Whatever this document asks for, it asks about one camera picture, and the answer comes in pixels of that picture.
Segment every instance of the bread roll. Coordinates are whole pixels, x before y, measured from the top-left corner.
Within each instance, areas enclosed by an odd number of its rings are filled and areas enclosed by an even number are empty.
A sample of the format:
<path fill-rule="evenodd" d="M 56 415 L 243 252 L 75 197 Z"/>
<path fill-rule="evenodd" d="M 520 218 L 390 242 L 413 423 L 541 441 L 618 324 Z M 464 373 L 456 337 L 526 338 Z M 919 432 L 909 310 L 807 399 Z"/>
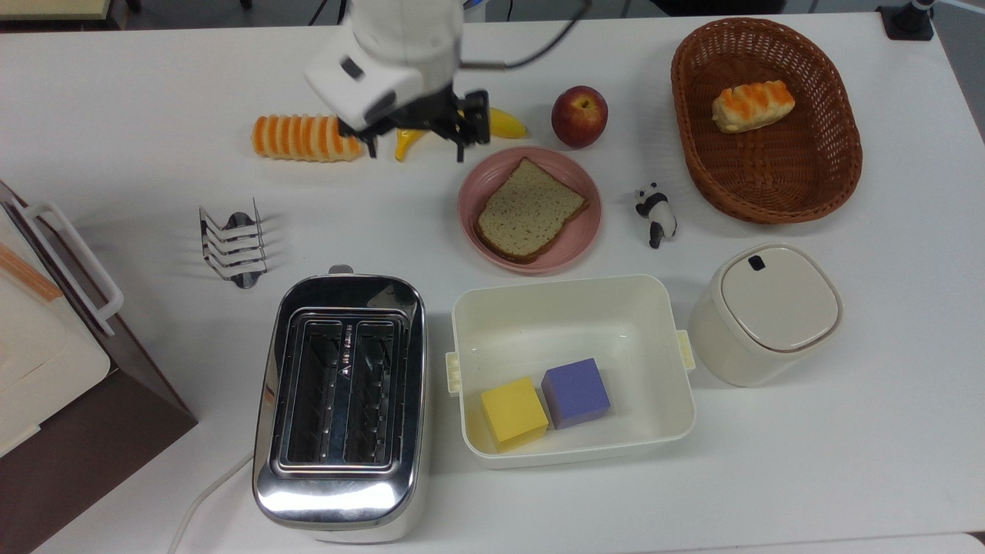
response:
<path fill-rule="evenodd" d="M 486 202 L 476 235 L 500 257 L 530 263 L 587 208 L 584 196 L 524 158 Z"/>
<path fill-rule="evenodd" d="M 354 137 L 339 135 L 335 115 L 266 115 L 253 124 L 253 152 L 280 160 L 350 162 L 362 155 Z"/>
<path fill-rule="evenodd" d="M 767 81 L 725 89 L 711 103 L 711 118 L 725 133 L 742 133 L 779 121 L 794 108 L 783 81 Z"/>

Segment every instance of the apple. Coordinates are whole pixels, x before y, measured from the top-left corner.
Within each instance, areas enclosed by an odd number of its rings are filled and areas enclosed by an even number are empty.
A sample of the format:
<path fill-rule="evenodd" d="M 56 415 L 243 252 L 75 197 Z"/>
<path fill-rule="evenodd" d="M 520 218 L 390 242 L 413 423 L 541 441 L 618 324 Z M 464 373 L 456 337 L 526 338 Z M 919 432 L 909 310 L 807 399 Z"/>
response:
<path fill-rule="evenodd" d="M 579 85 L 561 93 L 551 110 L 551 127 L 561 142 L 585 148 L 606 129 L 609 106 L 598 91 Z"/>

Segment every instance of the wicker basket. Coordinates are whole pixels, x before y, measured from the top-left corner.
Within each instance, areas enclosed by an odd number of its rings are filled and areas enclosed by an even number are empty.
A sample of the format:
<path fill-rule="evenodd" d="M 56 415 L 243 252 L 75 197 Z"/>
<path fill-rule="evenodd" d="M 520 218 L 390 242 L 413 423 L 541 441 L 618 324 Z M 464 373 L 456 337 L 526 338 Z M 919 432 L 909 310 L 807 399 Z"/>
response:
<path fill-rule="evenodd" d="M 796 106 L 780 121 L 726 134 L 711 120 L 724 89 L 780 79 Z M 691 33 L 671 69 L 688 170 L 713 206 L 741 220 L 812 221 L 855 190 L 862 145 L 831 60 L 803 35 L 768 20 L 731 18 Z"/>

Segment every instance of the white handle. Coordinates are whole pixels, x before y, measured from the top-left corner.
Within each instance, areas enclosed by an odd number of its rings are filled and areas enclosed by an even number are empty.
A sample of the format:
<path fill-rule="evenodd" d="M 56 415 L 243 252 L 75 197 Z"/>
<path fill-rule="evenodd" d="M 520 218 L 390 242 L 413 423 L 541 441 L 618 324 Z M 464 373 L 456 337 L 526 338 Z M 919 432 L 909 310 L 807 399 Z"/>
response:
<path fill-rule="evenodd" d="M 684 369 L 691 371 L 694 369 L 694 351 L 690 348 L 690 337 L 688 332 L 678 331 L 678 348 L 681 349 L 681 361 L 684 362 Z"/>
<path fill-rule="evenodd" d="M 462 370 L 458 366 L 458 353 L 444 355 L 444 369 L 448 374 L 448 394 L 452 397 L 462 392 Z"/>
<path fill-rule="evenodd" d="M 120 292 L 119 287 L 116 283 L 109 277 L 106 270 L 96 259 L 93 251 L 89 249 L 89 246 L 82 240 L 79 236 L 79 232 L 75 230 L 75 227 L 68 221 L 65 214 L 62 213 L 58 206 L 51 204 L 50 202 L 38 202 L 27 208 L 22 208 L 21 206 L 16 206 L 18 212 L 24 218 L 24 221 L 28 224 L 35 237 L 37 237 L 38 242 L 40 242 L 41 247 L 47 252 L 48 256 L 54 260 L 55 265 L 61 271 L 65 279 L 68 280 L 69 285 L 75 290 L 79 299 L 82 300 L 83 306 L 89 314 L 96 320 L 99 327 L 108 335 L 113 335 L 113 330 L 109 327 L 109 319 L 113 317 L 120 308 L 123 306 L 123 293 Z M 79 282 L 75 280 L 68 269 L 65 268 L 65 264 L 62 263 L 61 258 L 55 253 L 54 248 L 48 243 L 48 240 L 41 234 L 37 225 L 34 223 L 34 218 L 40 217 L 41 214 L 51 214 L 54 216 L 57 226 L 53 226 L 55 234 L 65 241 L 66 245 L 72 252 L 74 252 L 78 257 L 79 261 L 82 263 L 83 267 L 93 278 L 99 291 L 106 297 L 106 303 L 101 308 L 96 308 L 96 304 L 91 298 L 82 290 L 79 286 Z"/>

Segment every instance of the sponge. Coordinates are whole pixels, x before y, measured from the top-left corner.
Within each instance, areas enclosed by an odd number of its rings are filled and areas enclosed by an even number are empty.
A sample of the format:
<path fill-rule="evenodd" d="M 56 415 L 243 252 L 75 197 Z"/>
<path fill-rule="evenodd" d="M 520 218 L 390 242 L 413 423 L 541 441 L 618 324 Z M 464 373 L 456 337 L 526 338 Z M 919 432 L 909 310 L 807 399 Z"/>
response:
<path fill-rule="evenodd" d="M 594 358 L 548 370 L 541 390 L 555 429 L 598 419 L 609 410 L 609 395 Z"/>
<path fill-rule="evenodd" d="M 482 400 L 497 452 L 536 441 L 548 430 L 547 414 L 529 377 L 487 390 Z"/>

